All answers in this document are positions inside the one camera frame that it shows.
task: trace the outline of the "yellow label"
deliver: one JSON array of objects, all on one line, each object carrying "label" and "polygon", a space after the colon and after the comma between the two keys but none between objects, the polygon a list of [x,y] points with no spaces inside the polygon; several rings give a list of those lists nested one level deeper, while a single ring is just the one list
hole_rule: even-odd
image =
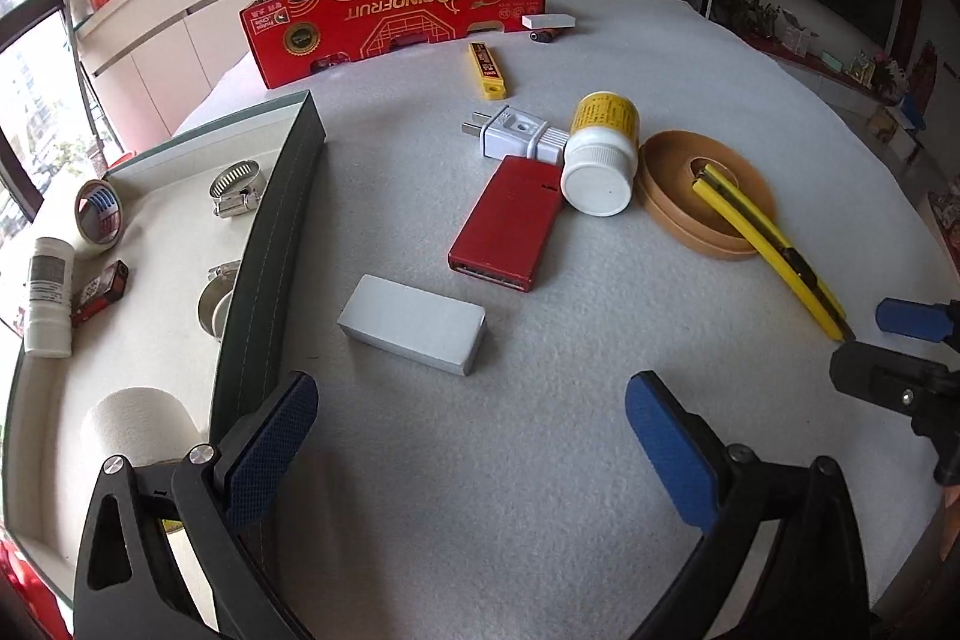
[{"label": "yellow label", "polygon": [[577,104],[570,124],[570,135],[581,128],[612,128],[637,143],[640,114],[629,98],[615,92],[592,92]]}]

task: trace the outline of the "bottle cap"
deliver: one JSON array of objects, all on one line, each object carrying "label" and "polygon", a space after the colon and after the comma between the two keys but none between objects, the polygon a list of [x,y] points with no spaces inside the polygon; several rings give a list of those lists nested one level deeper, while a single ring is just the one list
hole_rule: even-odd
[{"label": "bottle cap", "polygon": [[560,190],[580,212],[606,218],[630,204],[633,173],[630,157],[613,145],[568,148]]}]

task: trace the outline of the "blue gripper pad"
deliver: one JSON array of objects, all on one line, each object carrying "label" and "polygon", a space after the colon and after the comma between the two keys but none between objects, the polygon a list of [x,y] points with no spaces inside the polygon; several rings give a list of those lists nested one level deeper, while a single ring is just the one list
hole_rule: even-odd
[{"label": "blue gripper pad", "polygon": [[885,299],[877,305],[877,328],[927,342],[942,342],[953,333],[953,320],[942,304]]},{"label": "blue gripper pad", "polygon": [[270,506],[287,471],[317,418],[317,384],[299,376],[243,451],[230,471],[227,522],[241,530]]},{"label": "blue gripper pad", "polygon": [[717,477],[678,420],[678,414],[687,413],[672,398],[678,410],[670,410],[654,381],[659,384],[653,372],[640,372],[630,379],[627,420],[683,523],[707,534],[719,512]]}]

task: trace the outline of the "red power bank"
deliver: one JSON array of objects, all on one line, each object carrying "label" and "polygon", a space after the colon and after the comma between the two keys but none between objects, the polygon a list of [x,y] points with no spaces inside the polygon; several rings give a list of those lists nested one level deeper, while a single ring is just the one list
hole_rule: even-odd
[{"label": "red power bank", "polygon": [[446,259],[453,271],[526,292],[563,206],[560,167],[508,155]]}]

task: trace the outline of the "brown tape roll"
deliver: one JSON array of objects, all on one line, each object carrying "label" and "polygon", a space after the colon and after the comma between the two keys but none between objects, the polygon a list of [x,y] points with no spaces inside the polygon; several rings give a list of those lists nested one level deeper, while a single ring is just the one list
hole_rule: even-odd
[{"label": "brown tape roll", "polygon": [[640,148],[637,185],[656,223],[691,250],[723,261],[742,261],[757,250],[693,191],[696,170],[719,167],[770,220],[776,203],[766,181],[741,155],[691,131],[662,131]]}]

